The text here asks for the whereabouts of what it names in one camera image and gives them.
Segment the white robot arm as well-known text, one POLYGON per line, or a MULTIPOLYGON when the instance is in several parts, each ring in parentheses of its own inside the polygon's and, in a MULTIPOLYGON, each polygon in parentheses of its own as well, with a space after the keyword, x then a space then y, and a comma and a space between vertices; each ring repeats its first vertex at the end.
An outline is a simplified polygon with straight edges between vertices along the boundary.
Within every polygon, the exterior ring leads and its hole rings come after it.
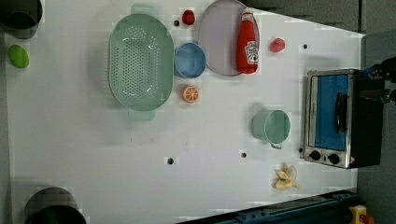
MULTIPOLYGON (((370 81, 378 81, 381 84, 396 83, 396 58, 388 58, 381 63, 374 64, 361 72, 361 76, 370 81)), ((396 91, 385 87, 377 90, 367 90, 360 93, 360 97, 391 104, 396 102, 396 91)))

